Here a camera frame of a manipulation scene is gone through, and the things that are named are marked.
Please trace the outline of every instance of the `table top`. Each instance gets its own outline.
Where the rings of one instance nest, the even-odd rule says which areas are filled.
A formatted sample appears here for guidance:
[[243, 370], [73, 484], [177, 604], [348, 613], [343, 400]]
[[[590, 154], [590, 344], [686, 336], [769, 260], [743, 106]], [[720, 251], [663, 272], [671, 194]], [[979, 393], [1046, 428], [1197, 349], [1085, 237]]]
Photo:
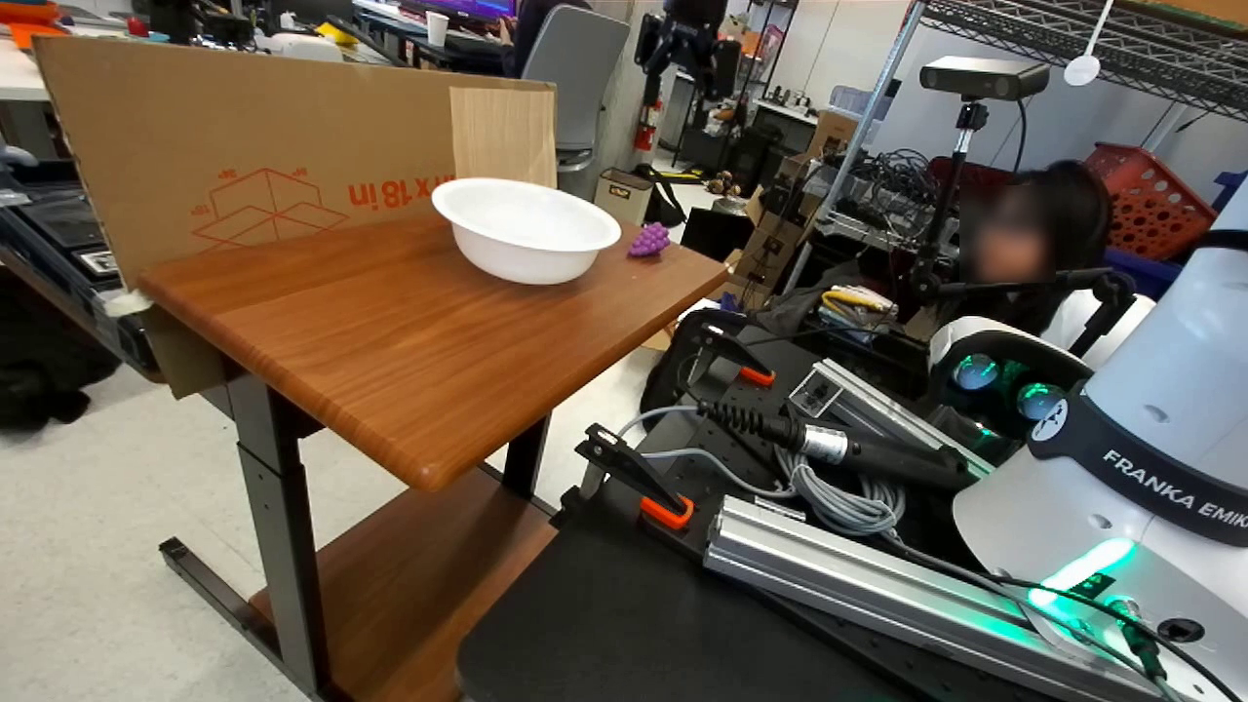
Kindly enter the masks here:
[[143, 293], [398, 480], [438, 493], [720, 281], [671, 246], [525, 289], [411, 223], [195, 254]]

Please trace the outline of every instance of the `shelf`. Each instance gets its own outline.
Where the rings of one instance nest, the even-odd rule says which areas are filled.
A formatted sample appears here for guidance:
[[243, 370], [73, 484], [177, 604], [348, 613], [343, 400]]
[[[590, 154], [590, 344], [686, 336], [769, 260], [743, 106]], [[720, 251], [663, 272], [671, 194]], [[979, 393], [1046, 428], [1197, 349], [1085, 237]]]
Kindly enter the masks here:
[[398, 494], [317, 553], [335, 684], [348, 700], [465, 700], [465, 637], [550, 543], [550, 520], [487, 474]]
[[[931, 0], [924, 25], [988, 49], [1067, 64], [1089, 49], [1105, 0]], [[1248, 123], [1248, 32], [1116, 3], [1105, 80]]]
[[756, 32], [771, 32], [771, 26], [778, 32], [777, 54], [769, 54], [769, 60], [739, 60], [739, 65], [743, 65], [743, 85], [747, 85], [747, 89], [754, 89], [754, 85], [771, 85], [777, 64], [778, 64], [785, 43], [789, 43], [789, 25], [793, 25], [793, 17], [797, 17], [797, 3], [799, 3], [799, 0], [747, 0], [747, 11], [763, 11]]

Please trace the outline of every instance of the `white panel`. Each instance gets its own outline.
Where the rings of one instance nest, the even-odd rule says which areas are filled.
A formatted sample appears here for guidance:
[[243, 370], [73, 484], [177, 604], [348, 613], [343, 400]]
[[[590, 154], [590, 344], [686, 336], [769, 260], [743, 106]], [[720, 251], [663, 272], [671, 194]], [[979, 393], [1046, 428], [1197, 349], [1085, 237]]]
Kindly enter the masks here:
[[830, 26], [837, 3], [845, 3], [845, 0], [799, 0], [797, 17], [789, 25], [789, 41], [785, 41], [785, 54], [777, 64], [771, 85], [785, 85], [797, 93], [808, 89], [815, 60], [828, 49], [823, 41], [828, 41], [828, 26]]
[[604, 106], [602, 136], [595, 136], [595, 166], [624, 167], [632, 158], [632, 124], [634, 124], [639, 93], [642, 93], [642, 75], [632, 64], [632, 51], [634, 51], [642, 11], [663, 11], [663, 0], [594, 0], [594, 11], [604, 11], [604, 17], [628, 11], [624, 17], [628, 41], [624, 41], [616, 75], [607, 80], [607, 89], [604, 89], [607, 106]]
[[872, 85], [899, 32], [905, 7], [908, 0], [837, 0], [803, 82], [815, 106], [828, 106], [834, 85]]
[[1162, 159], [1181, 176], [1181, 182], [1211, 198], [1211, 179], [1220, 171], [1248, 171], [1248, 124], [1228, 116], [1200, 116], [1162, 150]]
[[65, 3], [89, 7], [96, 17], [127, 11], [127, 0], [65, 0]]

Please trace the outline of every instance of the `metal frame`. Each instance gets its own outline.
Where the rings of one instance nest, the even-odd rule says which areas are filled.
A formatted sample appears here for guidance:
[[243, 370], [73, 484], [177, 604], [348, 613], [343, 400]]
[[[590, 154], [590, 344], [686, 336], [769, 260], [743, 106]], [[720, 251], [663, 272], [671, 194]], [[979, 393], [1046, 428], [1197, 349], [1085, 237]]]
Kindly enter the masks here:
[[73, 254], [45, 244], [32, 227], [32, 219], [0, 208], [0, 260], [10, 266], [10, 272], [21, 272], [43, 296], [56, 296], [56, 305], [117, 361], [125, 361], [143, 380], [156, 380], [161, 370], [153, 349], [141, 336], [141, 322], [109, 316], [109, 296], [119, 293], [117, 277], [89, 281], [69, 258]]
[[[988, 49], [1067, 64], [1105, 0], [931, 0], [924, 25]], [[1096, 43], [1105, 80], [1209, 112], [1248, 116], [1248, 32], [1116, 3]]]
[[[290, 407], [260, 380], [243, 376], [205, 393], [236, 428], [236, 459], [244, 475], [251, 514], [260, 548], [270, 613], [265, 622], [236, 597], [205, 562], [179, 540], [161, 543], [164, 562], [226, 617], [270, 663], [294, 680], [309, 700], [348, 700], [331, 684], [329, 637], [317, 579], [317, 540], [309, 480], [301, 466], [301, 436], [318, 426]], [[502, 488], [530, 498], [547, 444], [547, 416], [513, 436], [502, 470]]]
[[854, 622], [1024, 689], [1085, 702], [1155, 700], [1140, 675], [1085, 653], [1058, 653], [1003, 597], [815, 530], [769, 506], [724, 498], [707, 548], [707, 569]]
[[778, 34], [778, 49], [777, 49], [771, 64], [769, 65], [747, 64], [743, 80], [739, 80], [739, 93], [759, 89], [759, 101], [763, 101], [771, 82], [777, 82], [777, 65], [778, 65], [778, 54], [785, 54], [785, 43], [789, 43], [789, 26], [797, 19], [799, 0], [747, 0], [743, 11], [754, 11], [754, 7], [763, 7], [763, 25], [756, 32], [778, 26], [778, 25], [771, 25], [771, 17], [789, 11], [789, 19], [778, 26], [785, 34]]

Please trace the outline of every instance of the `clutter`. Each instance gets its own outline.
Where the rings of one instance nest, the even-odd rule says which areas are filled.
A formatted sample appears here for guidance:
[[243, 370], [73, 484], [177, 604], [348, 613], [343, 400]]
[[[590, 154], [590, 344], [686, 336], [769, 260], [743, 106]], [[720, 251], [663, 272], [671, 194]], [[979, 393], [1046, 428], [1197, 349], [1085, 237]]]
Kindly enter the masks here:
[[843, 154], [854, 141], [854, 134], [856, 134], [854, 112], [823, 108], [815, 136], [811, 136], [811, 150], [808, 150], [808, 159], [828, 159], [828, 158]]
[[707, 136], [733, 136], [739, 123], [743, 123], [743, 108], [728, 98], [728, 101], [717, 101], [717, 106], [707, 112], [700, 134], [707, 134]]
[[39, 34], [61, 34], [56, 0], [0, 0], [0, 26], [10, 49], [32, 51]]
[[747, 246], [724, 286], [739, 309], [759, 309], [793, 266], [797, 251], [808, 244], [803, 227], [777, 219], [771, 212], [747, 236]]
[[868, 344], [872, 336], [890, 336], [897, 323], [897, 305], [881, 293], [868, 293], [863, 286], [830, 286], [817, 296], [817, 322], [856, 336]]
[[1096, 143], [1089, 167], [1116, 198], [1113, 246], [1120, 251], [1168, 260], [1211, 227], [1211, 208], [1142, 150]]

